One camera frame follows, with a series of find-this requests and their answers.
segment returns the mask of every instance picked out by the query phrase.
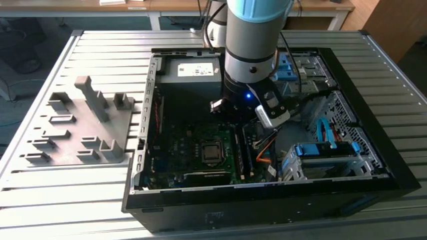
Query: open computer tower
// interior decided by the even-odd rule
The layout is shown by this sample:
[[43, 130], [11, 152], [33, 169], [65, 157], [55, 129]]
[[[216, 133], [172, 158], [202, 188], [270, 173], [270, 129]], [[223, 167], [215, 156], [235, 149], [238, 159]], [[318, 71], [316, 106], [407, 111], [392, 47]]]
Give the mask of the open computer tower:
[[258, 120], [231, 124], [210, 112], [224, 55], [152, 50], [123, 198], [151, 232], [350, 216], [420, 187], [332, 50], [291, 51], [296, 66], [280, 49], [274, 80], [299, 111], [255, 147], [268, 134]]

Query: blue cable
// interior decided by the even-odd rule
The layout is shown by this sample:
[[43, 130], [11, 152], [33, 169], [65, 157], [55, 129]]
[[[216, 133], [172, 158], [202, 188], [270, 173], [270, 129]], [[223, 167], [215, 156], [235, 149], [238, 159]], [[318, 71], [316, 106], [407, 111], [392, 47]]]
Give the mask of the blue cable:
[[316, 121], [316, 135], [318, 135], [318, 141], [323, 142], [323, 134], [322, 134], [322, 125], [324, 127], [324, 138], [327, 142], [331, 143], [331, 147], [336, 149], [336, 143], [335, 143], [335, 136], [334, 136], [334, 131], [331, 129], [328, 120], [326, 117], [320, 117]]
[[21, 121], [23, 121], [23, 120], [19, 120], [19, 121], [16, 121], [16, 122], [11, 122], [11, 123], [8, 123], [8, 124], [0, 125], [0, 128], [1, 128], [1, 127], [7, 127], [7, 126], [11, 126], [11, 125], [15, 125], [15, 124], [19, 124]]

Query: black computer chassis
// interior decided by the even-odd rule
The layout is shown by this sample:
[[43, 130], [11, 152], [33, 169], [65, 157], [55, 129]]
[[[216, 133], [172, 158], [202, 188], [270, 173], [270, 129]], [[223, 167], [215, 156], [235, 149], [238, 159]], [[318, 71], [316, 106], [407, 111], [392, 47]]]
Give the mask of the black computer chassis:
[[[154, 49], [152, 52], [164, 54], [187, 50]], [[390, 177], [290, 185], [266, 183], [263, 187], [231, 186], [202, 191], [164, 189], [159, 193], [130, 194], [130, 162], [123, 211], [131, 213], [151, 232], [286, 224], [346, 217], [375, 203], [400, 197], [420, 188], [332, 50], [292, 48], [291, 51], [318, 52], [320, 55]]]

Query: metal worktable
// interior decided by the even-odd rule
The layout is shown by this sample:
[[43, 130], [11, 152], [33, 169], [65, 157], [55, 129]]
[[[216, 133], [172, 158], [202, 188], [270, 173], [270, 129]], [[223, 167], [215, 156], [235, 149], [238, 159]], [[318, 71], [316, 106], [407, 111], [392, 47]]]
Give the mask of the metal worktable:
[[384, 127], [422, 189], [400, 199], [339, 219], [278, 225], [168, 232], [152, 235], [122, 213], [128, 162], [28, 167], [23, 142], [53, 86], [89, 75], [106, 96], [126, 92], [135, 105], [128, 146], [135, 145], [151, 48], [202, 47], [188, 31], [85, 31], [64, 47], [0, 161], [0, 236], [15, 239], [135, 239], [203, 237], [223, 239], [402, 239], [427, 237], [427, 101], [368, 35], [359, 32], [284, 31], [291, 47], [332, 48]]

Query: white table leg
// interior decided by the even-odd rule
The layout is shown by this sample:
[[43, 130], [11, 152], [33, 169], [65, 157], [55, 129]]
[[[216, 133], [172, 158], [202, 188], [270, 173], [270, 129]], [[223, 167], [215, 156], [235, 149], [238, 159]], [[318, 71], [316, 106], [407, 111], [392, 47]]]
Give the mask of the white table leg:
[[150, 11], [148, 12], [150, 23], [151, 23], [151, 30], [160, 31], [160, 12], [159, 11]]
[[348, 11], [338, 11], [336, 12], [336, 15], [335, 15], [335, 17], [331, 21], [331, 24], [328, 25], [328, 28], [327, 28], [328, 31], [339, 31], [342, 29], [344, 20], [347, 18], [347, 14], [348, 14]]

